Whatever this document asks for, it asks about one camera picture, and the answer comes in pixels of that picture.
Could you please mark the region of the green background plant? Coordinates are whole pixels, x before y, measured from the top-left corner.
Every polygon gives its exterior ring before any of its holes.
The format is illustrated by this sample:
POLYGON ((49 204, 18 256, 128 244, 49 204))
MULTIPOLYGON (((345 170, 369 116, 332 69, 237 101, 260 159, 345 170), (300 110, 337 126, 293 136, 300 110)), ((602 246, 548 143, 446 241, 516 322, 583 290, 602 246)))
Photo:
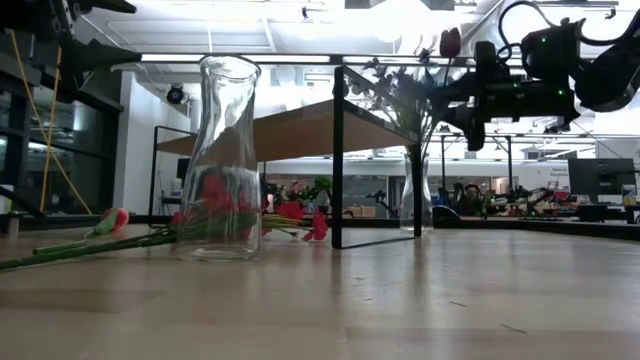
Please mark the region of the green background plant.
POLYGON ((327 176, 317 176, 314 179, 314 188, 316 192, 316 208, 324 215, 328 215, 333 205, 332 179, 327 176))

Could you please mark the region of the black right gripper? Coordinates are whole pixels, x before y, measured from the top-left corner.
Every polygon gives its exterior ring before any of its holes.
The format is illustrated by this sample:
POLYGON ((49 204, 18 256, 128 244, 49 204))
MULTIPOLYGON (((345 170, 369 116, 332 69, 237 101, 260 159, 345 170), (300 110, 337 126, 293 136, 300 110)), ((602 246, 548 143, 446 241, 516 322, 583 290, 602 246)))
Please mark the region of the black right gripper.
POLYGON ((498 60, 495 45, 489 41, 475 44, 476 70, 452 83, 433 88, 426 97, 432 102, 467 102, 447 107, 442 120, 461 131, 484 132, 485 124, 494 118, 556 116, 569 123, 580 116, 574 105, 574 93, 567 84, 548 84, 511 75, 498 60))

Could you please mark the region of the black background rack frame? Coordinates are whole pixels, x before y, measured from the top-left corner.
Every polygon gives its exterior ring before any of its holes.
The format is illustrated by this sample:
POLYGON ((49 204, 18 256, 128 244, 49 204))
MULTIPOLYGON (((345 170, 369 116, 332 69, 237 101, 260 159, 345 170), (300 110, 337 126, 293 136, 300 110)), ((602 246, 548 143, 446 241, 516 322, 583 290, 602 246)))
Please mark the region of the black background rack frame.
MULTIPOLYGON (((446 187, 446 160, 445 160, 445 139, 447 137, 451 138, 465 138, 468 145, 469 151, 478 151, 484 146, 486 134, 484 132, 469 132, 469 133, 457 133, 457 132, 439 132, 437 136, 440 137, 440 145, 441 145, 441 178, 442 178, 442 186, 446 187)), ((494 140, 494 142, 501 147, 507 153, 507 163, 508 163, 508 190, 512 192, 514 190, 514 180, 513 180, 513 158, 512 158, 512 137, 510 135, 503 135, 502 137, 506 141, 506 146, 502 146, 498 143, 498 138, 501 137, 501 134, 491 133, 489 135, 490 138, 494 140)))

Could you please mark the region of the wide clear glass carafe vase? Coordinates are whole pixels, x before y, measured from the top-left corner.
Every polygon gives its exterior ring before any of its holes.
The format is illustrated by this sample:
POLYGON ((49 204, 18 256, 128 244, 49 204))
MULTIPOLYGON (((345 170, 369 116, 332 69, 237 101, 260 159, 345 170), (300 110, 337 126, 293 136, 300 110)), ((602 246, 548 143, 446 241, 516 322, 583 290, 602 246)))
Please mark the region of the wide clear glass carafe vase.
POLYGON ((186 172, 177 254, 230 262, 261 250, 261 185, 254 142, 254 98, 261 69, 240 56, 199 62, 201 123, 186 172))

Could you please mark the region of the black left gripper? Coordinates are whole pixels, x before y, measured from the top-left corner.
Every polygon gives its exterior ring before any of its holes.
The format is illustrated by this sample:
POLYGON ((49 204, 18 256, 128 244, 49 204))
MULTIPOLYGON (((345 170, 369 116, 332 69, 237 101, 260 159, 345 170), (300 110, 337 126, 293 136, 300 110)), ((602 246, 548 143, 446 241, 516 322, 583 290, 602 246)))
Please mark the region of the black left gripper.
POLYGON ((51 11, 51 27, 61 50, 58 69, 67 82, 82 86, 86 72, 142 59, 142 54, 135 51, 108 46, 96 39, 83 44, 75 37, 74 24, 81 15, 81 9, 90 12, 93 8, 100 8, 134 14, 137 7, 127 0, 46 0, 46 4, 51 11))

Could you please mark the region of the black computer monitor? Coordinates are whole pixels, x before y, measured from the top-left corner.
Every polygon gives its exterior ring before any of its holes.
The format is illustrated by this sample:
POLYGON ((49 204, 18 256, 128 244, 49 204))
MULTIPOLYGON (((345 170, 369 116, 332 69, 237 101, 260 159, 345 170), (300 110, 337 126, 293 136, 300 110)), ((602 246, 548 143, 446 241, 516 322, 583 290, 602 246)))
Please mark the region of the black computer monitor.
POLYGON ((586 204, 577 206, 581 222, 636 223, 636 213, 640 214, 636 176, 640 175, 640 169, 632 159, 570 159, 568 171, 571 194, 588 198, 586 204))

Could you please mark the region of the purple artificial flower bunch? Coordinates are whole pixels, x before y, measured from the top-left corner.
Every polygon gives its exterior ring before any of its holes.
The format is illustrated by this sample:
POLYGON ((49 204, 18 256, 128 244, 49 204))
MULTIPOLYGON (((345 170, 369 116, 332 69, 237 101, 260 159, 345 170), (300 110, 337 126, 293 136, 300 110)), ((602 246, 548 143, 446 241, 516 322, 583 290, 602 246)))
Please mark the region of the purple artificial flower bunch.
POLYGON ((418 67, 390 67, 374 57, 363 67, 363 75, 380 87, 387 96, 376 92, 371 86, 353 77, 347 78, 346 89, 369 102, 370 112, 381 112, 388 120, 406 132, 421 136, 421 156, 427 158, 427 148, 438 121, 433 115, 432 102, 428 95, 441 86, 430 73, 433 51, 423 48, 418 55, 418 67))

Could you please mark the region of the dark red artificial tulip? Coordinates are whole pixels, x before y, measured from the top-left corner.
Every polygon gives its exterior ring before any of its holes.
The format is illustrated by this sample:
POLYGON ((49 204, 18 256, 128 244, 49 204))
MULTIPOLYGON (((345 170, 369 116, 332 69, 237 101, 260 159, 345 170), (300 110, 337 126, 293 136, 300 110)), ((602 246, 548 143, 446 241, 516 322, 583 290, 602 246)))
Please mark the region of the dark red artificial tulip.
POLYGON ((442 31, 440 36, 439 52, 443 58, 448 59, 443 77, 444 85, 448 82, 449 70, 453 59, 460 54, 461 43, 461 33, 457 27, 442 31))

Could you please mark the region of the narrow clear glass vase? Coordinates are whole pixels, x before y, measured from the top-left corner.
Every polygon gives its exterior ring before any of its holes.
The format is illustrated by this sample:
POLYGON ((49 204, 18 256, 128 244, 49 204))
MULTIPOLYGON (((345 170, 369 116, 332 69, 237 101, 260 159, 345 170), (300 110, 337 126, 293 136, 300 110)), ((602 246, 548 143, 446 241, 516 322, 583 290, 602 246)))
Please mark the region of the narrow clear glass vase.
MULTIPOLYGON (((418 187, 422 194, 422 207, 421 207, 421 224, 422 233, 430 231, 433 228, 433 213, 432 213, 432 200, 431 193, 428 186, 428 161, 425 160, 421 167, 421 183, 418 187)), ((402 192, 400 211, 399 211, 399 225, 400 231, 406 234, 414 233, 414 187, 412 176, 412 162, 408 153, 405 154, 405 185, 402 192)))

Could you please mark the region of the red artificial flower bunch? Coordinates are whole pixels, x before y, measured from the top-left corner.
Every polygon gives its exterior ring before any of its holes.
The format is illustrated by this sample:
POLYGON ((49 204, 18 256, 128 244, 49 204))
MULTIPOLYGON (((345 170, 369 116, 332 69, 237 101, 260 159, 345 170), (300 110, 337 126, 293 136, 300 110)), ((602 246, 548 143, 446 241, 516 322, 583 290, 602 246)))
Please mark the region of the red artificial flower bunch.
POLYGON ((173 241, 169 239, 146 240, 130 245, 89 246, 79 250, 63 251, 50 255, 31 254, 28 257, 0 262, 0 271, 104 252, 171 244, 177 241, 181 225, 186 227, 184 233, 187 235, 218 234, 229 230, 241 240, 249 238, 248 221, 251 219, 262 222, 263 234, 279 230, 296 238, 303 231, 305 233, 303 237, 305 241, 321 241, 326 237, 328 231, 326 215, 316 211, 313 213, 312 219, 307 219, 296 205, 287 205, 286 201, 276 204, 273 213, 268 213, 265 209, 262 209, 258 215, 250 212, 249 205, 244 199, 239 199, 238 203, 234 205, 232 203, 231 190, 228 189, 227 183, 218 176, 207 175, 204 177, 201 199, 203 205, 199 210, 188 210, 184 213, 177 212, 173 215, 167 224, 173 225, 176 229, 173 241))

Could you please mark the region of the wooden table with black legs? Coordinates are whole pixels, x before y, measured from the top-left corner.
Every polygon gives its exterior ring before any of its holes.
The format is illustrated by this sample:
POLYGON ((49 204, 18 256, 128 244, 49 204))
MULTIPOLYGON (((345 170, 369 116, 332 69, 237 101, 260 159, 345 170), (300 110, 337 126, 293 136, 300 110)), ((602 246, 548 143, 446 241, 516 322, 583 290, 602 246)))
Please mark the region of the wooden table with black legs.
POLYGON ((334 69, 333 98, 254 121, 257 160, 263 164, 310 156, 332 159, 331 245, 351 249, 343 242, 343 229, 354 224, 343 209, 344 154, 394 146, 407 146, 421 155, 419 123, 405 130, 399 117, 409 107, 384 87, 346 65, 334 69))

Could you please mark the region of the black ceiling spotlight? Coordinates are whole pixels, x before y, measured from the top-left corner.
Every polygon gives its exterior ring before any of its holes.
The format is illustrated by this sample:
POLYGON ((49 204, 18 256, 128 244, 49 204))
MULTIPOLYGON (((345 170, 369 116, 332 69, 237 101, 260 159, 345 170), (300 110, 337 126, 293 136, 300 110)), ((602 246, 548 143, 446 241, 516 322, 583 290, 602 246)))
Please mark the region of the black ceiling spotlight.
POLYGON ((184 85, 181 83, 174 83, 170 85, 169 90, 166 93, 166 100, 173 105, 184 104, 188 99, 187 94, 184 91, 184 85))

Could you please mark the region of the pink background flowers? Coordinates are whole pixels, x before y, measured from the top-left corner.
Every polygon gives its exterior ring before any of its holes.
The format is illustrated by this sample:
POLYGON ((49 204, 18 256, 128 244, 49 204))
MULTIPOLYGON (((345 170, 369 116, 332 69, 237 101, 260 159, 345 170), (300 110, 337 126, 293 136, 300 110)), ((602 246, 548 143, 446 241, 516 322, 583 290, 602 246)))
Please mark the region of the pink background flowers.
POLYGON ((285 191, 287 205, 296 205, 298 210, 304 214, 309 205, 312 205, 318 196, 315 187, 305 185, 301 181, 293 181, 291 186, 285 191))

